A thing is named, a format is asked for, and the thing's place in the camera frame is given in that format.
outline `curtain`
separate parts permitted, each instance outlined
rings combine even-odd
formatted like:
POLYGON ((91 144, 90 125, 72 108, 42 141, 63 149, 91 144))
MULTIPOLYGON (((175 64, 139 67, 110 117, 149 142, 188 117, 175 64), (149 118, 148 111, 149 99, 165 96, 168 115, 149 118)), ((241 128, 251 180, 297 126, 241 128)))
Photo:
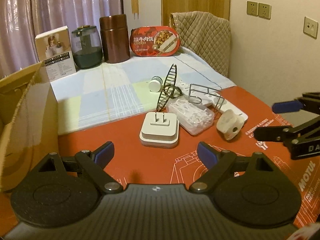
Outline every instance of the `curtain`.
POLYGON ((0 0, 0 78, 38 61, 37 34, 67 25, 69 34, 123 13, 123 0, 0 0))

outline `power strip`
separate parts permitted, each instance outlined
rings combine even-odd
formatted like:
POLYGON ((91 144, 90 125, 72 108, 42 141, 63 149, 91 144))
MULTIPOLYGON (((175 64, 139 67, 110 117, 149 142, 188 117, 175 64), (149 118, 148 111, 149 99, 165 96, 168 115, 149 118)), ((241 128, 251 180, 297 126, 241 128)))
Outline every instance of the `power strip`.
MULTIPOLYGON (((187 96, 187 97, 189 96, 190 84, 185 83, 183 81, 179 81, 176 83, 176 86, 181 89, 182 93, 185 96, 187 96)), ((200 93, 197 91, 191 91, 192 96, 197 96, 197 97, 201 98, 202 105, 207 106, 207 107, 211 106, 211 105, 213 105, 214 107, 217 106, 217 109, 222 114, 225 111, 227 111, 228 109, 231 109, 235 114, 242 116, 244 118, 245 122, 248 120, 248 116, 243 111, 241 111, 238 107, 236 107, 235 105, 230 103, 228 100, 226 100, 224 98, 220 98, 220 95, 218 93, 211 93, 211 94, 216 95, 216 97, 212 96, 212 95, 208 95, 208 94, 203 94, 203 93, 200 93)), ((198 103, 199 99, 198 98, 190 98, 190 102, 191 103, 198 103)))

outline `quilted chair cover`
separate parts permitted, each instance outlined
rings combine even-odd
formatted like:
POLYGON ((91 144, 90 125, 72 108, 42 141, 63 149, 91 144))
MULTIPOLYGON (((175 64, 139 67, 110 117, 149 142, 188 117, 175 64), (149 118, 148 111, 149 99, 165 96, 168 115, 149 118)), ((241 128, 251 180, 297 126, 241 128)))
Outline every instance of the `quilted chair cover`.
POLYGON ((180 35, 181 46, 192 50, 215 71, 228 76, 230 22, 209 12, 172 13, 170 27, 180 35))

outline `white wall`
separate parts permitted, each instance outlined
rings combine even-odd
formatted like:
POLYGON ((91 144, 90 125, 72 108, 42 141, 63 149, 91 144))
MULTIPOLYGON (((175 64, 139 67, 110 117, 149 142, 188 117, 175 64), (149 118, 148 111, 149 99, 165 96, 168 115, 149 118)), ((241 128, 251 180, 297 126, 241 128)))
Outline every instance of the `white wall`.
POLYGON ((131 30, 142 26, 161 25, 161 0, 139 0, 139 18, 132 14, 131 0, 123 0, 129 37, 131 30))
MULTIPOLYGON (((304 17, 320 23, 320 0, 249 0, 272 6, 271 19, 246 14, 248 0, 231 0, 229 78, 268 105, 320 91, 320 30, 303 33, 304 17)), ((294 125, 315 115, 285 114, 294 125)))

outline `white cap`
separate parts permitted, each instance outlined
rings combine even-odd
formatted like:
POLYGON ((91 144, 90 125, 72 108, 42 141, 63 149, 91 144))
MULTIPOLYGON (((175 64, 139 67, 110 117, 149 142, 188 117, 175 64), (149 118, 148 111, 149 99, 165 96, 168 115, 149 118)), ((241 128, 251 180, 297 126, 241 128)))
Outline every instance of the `white cap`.
POLYGON ((159 92, 161 89, 161 83, 156 80, 156 79, 153 79, 149 82, 149 90, 151 92, 159 92))

